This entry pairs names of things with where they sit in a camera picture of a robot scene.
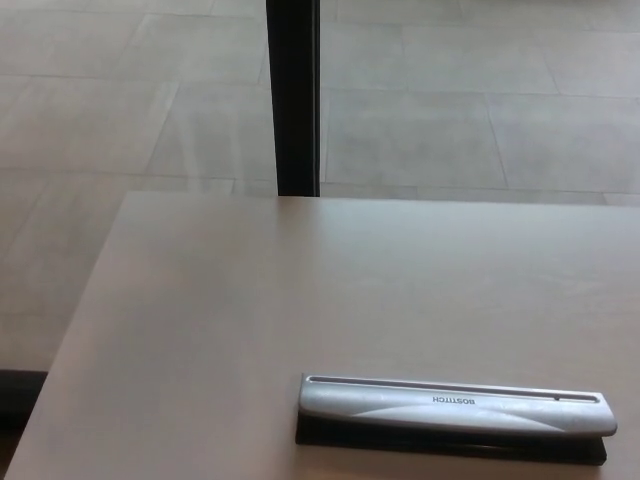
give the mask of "black base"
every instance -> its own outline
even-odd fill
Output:
[[[602,465],[607,459],[601,438],[463,434],[342,422],[300,413],[296,443],[579,465]]]
[[[0,370],[1,433],[24,430],[46,378],[46,372]]]

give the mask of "floor tile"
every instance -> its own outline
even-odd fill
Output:
[[[3,22],[0,74],[106,77],[141,17],[17,11]]]
[[[640,32],[640,3],[636,0],[581,0],[595,30]]]
[[[640,207],[640,195],[626,195],[623,193],[605,193],[604,199],[607,205],[623,207]]]
[[[0,368],[48,371],[70,320],[0,314]]]
[[[147,15],[117,78],[258,82],[266,26],[248,18]]]
[[[36,78],[0,123],[0,167],[141,173],[177,86]]]
[[[510,188],[640,192],[640,105],[631,99],[490,95]]]
[[[0,0],[0,8],[38,10],[82,10],[87,0]]]
[[[410,90],[556,92],[526,30],[404,27],[403,34]]]
[[[561,93],[640,96],[640,34],[537,32]]]
[[[53,175],[0,262],[0,313],[70,318],[125,193],[139,181]]]
[[[334,198],[388,198],[415,200],[416,187],[390,187],[387,185],[353,185],[346,183],[321,183],[321,197]]]
[[[584,0],[459,0],[465,21],[491,27],[588,29]]]
[[[406,88],[400,26],[324,23],[321,43],[323,86]]]
[[[0,171],[0,259],[27,219],[46,184],[46,174]]]
[[[542,203],[551,205],[603,205],[601,193],[550,192],[467,188],[418,188],[420,200],[489,203]]]
[[[327,182],[505,187],[484,98],[332,92]]]
[[[233,180],[218,178],[146,177],[138,190],[230,195],[233,191]]]
[[[236,180],[233,184],[233,194],[270,198],[278,195],[278,186],[275,181]]]
[[[266,4],[265,0],[214,0],[211,15],[264,19]]]
[[[451,0],[340,0],[341,22],[448,24],[460,23],[462,12]]]
[[[0,77],[0,119],[9,111],[29,83],[29,77]]]
[[[325,22],[335,22],[337,19],[338,0],[320,0],[320,20]]]
[[[170,13],[174,15],[207,15],[214,0],[89,0],[91,12]]]
[[[183,84],[148,172],[275,178],[271,92],[258,86]]]

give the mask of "tiled floor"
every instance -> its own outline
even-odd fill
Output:
[[[130,189],[275,192],[264,0],[0,0],[0,368]],[[323,0],[327,196],[640,205],[640,0]]]

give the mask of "tabletop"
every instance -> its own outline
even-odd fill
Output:
[[[640,210],[126,198],[8,480],[640,478]],[[298,447],[301,374],[601,391],[601,468]]]

